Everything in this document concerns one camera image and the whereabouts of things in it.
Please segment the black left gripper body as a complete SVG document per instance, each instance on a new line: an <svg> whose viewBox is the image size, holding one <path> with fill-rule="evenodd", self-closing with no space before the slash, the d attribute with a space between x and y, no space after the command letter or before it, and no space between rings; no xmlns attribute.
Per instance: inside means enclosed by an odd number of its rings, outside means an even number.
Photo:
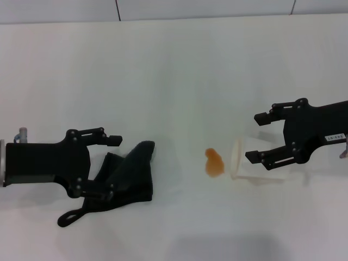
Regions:
<svg viewBox="0 0 348 261"><path fill-rule="evenodd" d="M90 155L79 131L70 129L58 143L8 143L5 147L5 186L29 183L60 184L71 198L82 195Z"/></svg>

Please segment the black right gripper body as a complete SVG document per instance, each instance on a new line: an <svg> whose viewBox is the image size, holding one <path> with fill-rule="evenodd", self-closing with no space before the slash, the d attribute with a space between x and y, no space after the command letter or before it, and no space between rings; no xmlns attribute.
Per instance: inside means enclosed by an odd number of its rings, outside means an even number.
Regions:
<svg viewBox="0 0 348 261"><path fill-rule="evenodd" d="M348 101L314 107L308 100L297 100L285 120L283 134L294 161L308 162L316 149L346 142Z"/></svg>

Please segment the dark rag with loop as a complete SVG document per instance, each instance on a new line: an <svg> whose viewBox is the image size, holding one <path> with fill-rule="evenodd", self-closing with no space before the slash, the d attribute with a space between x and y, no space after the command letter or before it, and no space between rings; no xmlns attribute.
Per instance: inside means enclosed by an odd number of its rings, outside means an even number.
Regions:
<svg viewBox="0 0 348 261"><path fill-rule="evenodd" d="M81 208L63 214L58 226L67 227L88 213L107 212L132 203L149 202L153 196L151 159L154 141L142 141L126 156L108 153L94 181L111 190L112 198L85 198Z"/></svg>

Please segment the orange liquid stain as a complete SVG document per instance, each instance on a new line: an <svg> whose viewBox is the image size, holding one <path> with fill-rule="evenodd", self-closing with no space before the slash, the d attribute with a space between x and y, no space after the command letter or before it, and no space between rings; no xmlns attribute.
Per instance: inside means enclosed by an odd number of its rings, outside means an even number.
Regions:
<svg viewBox="0 0 348 261"><path fill-rule="evenodd" d="M222 160L222 156L220 156L215 149L206 149L205 156L207 158L205 171L210 178L216 178L225 173L225 164Z"/></svg>

